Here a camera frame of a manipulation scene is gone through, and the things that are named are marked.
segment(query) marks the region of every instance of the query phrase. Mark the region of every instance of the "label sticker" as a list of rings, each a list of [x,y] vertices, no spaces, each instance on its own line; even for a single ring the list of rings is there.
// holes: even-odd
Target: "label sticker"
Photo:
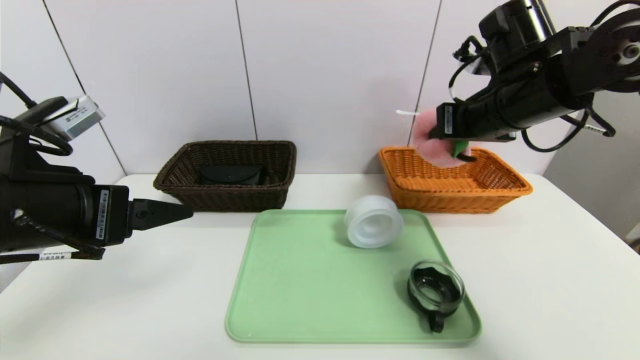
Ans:
[[[40,254],[40,260],[64,260],[70,258],[71,252],[48,252],[46,254]]]
[[[452,106],[444,107],[444,133],[448,135],[453,134],[453,107]]]
[[[95,227],[95,238],[104,239],[104,230],[107,225],[107,205],[109,204],[109,190],[100,192],[100,202],[98,203],[98,221]]]

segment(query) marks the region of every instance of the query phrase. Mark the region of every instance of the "glass mug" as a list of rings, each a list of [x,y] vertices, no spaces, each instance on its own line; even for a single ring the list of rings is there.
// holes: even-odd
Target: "glass mug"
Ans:
[[[445,318],[453,315],[465,298],[460,275],[436,260],[422,260],[413,266],[407,290],[413,305],[427,316],[433,332],[442,332]]]

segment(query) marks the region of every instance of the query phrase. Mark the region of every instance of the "green handle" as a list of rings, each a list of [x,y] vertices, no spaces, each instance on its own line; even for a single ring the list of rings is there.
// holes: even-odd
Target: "green handle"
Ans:
[[[456,141],[453,143],[453,154],[451,154],[451,156],[453,156],[454,158],[457,158],[458,155],[463,152],[467,146],[469,146],[469,142],[466,141]]]

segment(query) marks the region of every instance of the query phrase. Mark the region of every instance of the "wicker basket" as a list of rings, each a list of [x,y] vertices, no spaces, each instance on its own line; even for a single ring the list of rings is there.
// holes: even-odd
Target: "wicker basket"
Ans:
[[[455,168],[437,168],[415,149],[386,147],[378,154],[391,196],[399,208],[426,213],[493,213],[529,195],[531,185],[496,154],[473,148],[477,158]]]
[[[263,184],[204,185],[200,165],[263,165]],[[260,212],[280,209],[296,169],[296,146],[288,141],[207,141],[181,147],[154,181],[194,211]]]

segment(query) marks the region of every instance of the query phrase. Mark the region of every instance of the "white table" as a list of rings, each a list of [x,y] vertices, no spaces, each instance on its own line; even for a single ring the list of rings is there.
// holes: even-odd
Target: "white table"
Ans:
[[[640,256],[540,176],[492,215],[428,215],[483,321],[458,348],[233,342],[224,318],[255,214],[135,232],[102,261],[34,263],[0,294],[6,359],[640,359]],[[154,176],[118,184],[169,200]],[[297,175],[286,208],[388,195],[383,176]]]

